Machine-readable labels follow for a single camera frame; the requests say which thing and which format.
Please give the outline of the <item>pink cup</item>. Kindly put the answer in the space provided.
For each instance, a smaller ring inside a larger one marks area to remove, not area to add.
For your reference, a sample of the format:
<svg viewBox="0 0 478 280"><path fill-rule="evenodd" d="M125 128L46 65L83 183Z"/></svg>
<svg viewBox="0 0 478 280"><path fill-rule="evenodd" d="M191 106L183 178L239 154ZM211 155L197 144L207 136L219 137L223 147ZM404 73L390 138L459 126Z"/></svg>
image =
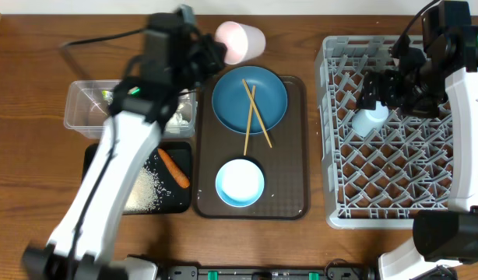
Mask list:
<svg viewBox="0 0 478 280"><path fill-rule="evenodd" d="M266 46L265 35L260 29L232 21L219 25L215 41L226 45L224 61L227 65L238 65L257 58Z"/></svg>

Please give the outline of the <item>light blue cup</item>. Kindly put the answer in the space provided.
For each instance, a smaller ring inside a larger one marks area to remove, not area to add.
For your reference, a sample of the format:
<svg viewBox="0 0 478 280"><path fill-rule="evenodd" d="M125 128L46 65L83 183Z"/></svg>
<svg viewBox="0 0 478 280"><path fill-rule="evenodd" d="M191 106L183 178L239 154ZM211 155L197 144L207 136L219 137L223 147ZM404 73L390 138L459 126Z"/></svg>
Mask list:
<svg viewBox="0 0 478 280"><path fill-rule="evenodd" d="M389 116L389 109L379 101L374 110L360 109L352 118L352 129L362 138L373 130L380 130Z"/></svg>

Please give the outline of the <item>dark blue plate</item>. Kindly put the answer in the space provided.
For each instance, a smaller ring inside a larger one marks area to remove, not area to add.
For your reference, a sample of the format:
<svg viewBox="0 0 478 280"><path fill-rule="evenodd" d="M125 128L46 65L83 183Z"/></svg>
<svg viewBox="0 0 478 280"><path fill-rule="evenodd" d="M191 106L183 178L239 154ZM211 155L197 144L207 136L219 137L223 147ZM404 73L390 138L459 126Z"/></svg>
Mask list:
<svg viewBox="0 0 478 280"><path fill-rule="evenodd" d="M255 111L250 108L244 84L256 88L252 93L265 129L275 127L288 107L286 87L276 74L258 66L235 68L219 79L212 95L213 111L218 120L240 134L246 132L248 120L251 120L250 133L262 133Z"/></svg>

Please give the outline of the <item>wooden chopstick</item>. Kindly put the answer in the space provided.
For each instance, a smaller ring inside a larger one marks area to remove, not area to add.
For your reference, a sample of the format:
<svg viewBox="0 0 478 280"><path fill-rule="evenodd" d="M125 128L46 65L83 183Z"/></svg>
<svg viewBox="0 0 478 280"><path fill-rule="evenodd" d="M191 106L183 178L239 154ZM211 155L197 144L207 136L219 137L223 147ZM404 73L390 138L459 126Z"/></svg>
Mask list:
<svg viewBox="0 0 478 280"><path fill-rule="evenodd" d="M254 85L252 87L251 96L252 96L253 99L255 98L255 91L256 91L256 85ZM250 135L250 130L251 130L251 119L252 119L252 113L253 113L252 104L253 104L253 102L250 101L250 107L249 107L249 111L248 111L248 122L247 122L247 127L246 127L247 129L246 129L245 141L244 141L244 153L243 153L244 156L247 155L247 150L248 150L248 141L249 141L249 135Z"/></svg>
<svg viewBox="0 0 478 280"><path fill-rule="evenodd" d="M253 111L255 112L255 114L256 114L256 116L257 116L257 118L258 118L258 122L259 122L260 127L261 127L261 129L262 129L262 132L263 132L263 134L264 134L264 136L265 136L265 139L266 139L267 143L269 144L269 147L272 148L272 143L271 143L271 141L270 141L268 132L267 132L267 130L266 130L266 128L265 128L265 125L264 125L264 123L263 123L262 117L261 117L261 115L260 115L260 113L259 113L259 110L258 110L256 104L255 104L255 100L253 100L253 98L252 98L252 96L251 96L251 90L249 89L249 86L248 86L247 82L245 81L245 79L242 79L242 82L243 82L243 85L244 85L244 87L245 87L246 93L248 94L249 100L250 100L251 102L253 102L253 104L252 104L252 106L253 106Z"/></svg>

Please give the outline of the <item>white tissue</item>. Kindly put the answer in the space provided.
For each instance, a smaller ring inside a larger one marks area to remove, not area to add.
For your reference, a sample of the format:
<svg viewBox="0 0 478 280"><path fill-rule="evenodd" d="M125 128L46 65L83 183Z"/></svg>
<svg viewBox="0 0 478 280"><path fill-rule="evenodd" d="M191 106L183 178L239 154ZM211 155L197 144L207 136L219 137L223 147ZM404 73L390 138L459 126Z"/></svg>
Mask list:
<svg viewBox="0 0 478 280"><path fill-rule="evenodd" d="M189 121L187 121L182 113L176 112L167 122L165 132L180 133L182 130L189 129Z"/></svg>

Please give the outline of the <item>orange carrot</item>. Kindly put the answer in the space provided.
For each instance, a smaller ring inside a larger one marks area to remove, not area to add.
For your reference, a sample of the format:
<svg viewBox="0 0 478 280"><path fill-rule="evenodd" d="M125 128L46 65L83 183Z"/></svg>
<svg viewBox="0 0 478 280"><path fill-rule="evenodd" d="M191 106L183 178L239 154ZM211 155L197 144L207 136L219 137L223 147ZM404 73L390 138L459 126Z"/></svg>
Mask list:
<svg viewBox="0 0 478 280"><path fill-rule="evenodd" d="M189 188L191 183L188 177L183 173L180 167L175 163L171 156L161 148L157 149L160 158L163 160L164 165L169 171L170 175L174 178L175 182L181 188Z"/></svg>

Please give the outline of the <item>light blue bowl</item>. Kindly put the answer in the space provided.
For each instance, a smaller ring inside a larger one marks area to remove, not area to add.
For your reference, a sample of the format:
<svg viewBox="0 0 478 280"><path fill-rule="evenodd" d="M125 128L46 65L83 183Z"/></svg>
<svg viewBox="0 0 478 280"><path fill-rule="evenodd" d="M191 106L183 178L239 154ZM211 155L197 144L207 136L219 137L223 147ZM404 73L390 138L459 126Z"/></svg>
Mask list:
<svg viewBox="0 0 478 280"><path fill-rule="evenodd" d="M246 208L253 205L265 189L265 176L257 164L248 159L233 159L216 174L216 193L227 205Z"/></svg>

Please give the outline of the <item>pile of white rice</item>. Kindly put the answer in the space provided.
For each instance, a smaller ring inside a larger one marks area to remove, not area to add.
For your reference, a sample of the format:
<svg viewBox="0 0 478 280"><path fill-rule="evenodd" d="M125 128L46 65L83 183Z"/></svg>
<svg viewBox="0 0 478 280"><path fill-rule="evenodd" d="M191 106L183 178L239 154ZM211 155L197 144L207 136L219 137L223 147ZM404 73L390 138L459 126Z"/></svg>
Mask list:
<svg viewBox="0 0 478 280"><path fill-rule="evenodd" d="M165 203L173 197L172 191L163 182L156 169L160 157L155 152L145 162L135 180L125 205L126 215L160 212Z"/></svg>

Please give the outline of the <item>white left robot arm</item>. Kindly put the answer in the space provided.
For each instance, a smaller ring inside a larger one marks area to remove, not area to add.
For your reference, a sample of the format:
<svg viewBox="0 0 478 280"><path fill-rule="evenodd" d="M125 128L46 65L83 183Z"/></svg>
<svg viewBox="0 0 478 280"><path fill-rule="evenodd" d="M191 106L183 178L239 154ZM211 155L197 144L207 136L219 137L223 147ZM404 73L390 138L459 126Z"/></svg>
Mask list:
<svg viewBox="0 0 478 280"><path fill-rule="evenodd" d="M145 32L104 121L104 132L79 191L43 249L27 247L30 279L155 279L157 265L141 257L113 261L114 242L139 171L160 144L179 94L221 71L227 46L194 27Z"/></svg>

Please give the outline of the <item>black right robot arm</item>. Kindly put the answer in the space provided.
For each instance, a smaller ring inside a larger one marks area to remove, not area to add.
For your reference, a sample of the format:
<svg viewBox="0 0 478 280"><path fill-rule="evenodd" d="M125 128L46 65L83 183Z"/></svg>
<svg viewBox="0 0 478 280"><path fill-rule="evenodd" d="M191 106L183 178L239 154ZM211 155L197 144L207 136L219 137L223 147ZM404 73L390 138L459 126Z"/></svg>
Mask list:
<svg viewBox="0 0 478 280"><path fill-rule="evenodd" d="M357 100L433 118L448 102L452 116L453 177L448 210L421 210L413 236L378 259L382 279L418 279L433 270L478 262L478 26L425 23L425 57L409 49L403 34L392 50L399 70L371 72Z"/></svg>

